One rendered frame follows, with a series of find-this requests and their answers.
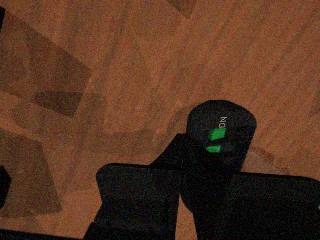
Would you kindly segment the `dark grey switch panel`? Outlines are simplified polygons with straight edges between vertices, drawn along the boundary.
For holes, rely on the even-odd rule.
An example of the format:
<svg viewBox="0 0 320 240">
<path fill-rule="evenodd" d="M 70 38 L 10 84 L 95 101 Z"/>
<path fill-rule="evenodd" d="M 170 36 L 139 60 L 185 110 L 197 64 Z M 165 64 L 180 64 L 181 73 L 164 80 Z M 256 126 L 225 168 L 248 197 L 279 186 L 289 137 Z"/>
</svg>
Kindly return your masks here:
<svg viewBox="0 0 320 240">
<path fill-rule="evenodd" d="M 256 128 L 256 118 L 244 107 L 227 100 L 208 100 L 189 113 L 186 134 L 241 172 Z M 192 213 L 183 162 L 180 196 Z"/>
</svg>

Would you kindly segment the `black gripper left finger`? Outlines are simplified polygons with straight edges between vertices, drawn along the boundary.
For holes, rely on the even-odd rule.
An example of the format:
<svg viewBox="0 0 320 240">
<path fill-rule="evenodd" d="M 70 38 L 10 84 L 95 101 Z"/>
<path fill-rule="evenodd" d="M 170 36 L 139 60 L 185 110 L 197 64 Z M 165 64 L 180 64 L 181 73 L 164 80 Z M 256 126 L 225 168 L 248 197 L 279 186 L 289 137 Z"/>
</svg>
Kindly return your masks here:
<svg viewBox="0 0 320 240">
<path fill-rule="evenodd" d="M 173 138 L 150 165 L 109 163 L 96 173 L 102 203 L 117 197 L 168 204 L 168 231 L 176 231 L 181 178 L 183 136 Z"/>
</svg>

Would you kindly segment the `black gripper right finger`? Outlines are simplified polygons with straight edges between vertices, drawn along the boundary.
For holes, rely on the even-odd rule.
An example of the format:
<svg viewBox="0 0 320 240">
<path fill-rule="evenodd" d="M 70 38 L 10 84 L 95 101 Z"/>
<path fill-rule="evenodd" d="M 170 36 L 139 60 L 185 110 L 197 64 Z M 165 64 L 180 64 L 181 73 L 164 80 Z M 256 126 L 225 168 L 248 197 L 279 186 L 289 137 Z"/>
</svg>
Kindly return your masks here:
<svg viewBox="0 0 320 240">
<path fill-rule="evenodd" d="M 221 240 L 240 197 L 320 205 L 320 182 L 302 176 L 239 172 L 187 134 L 182 161 L 198 240 Z"/>
</svg>

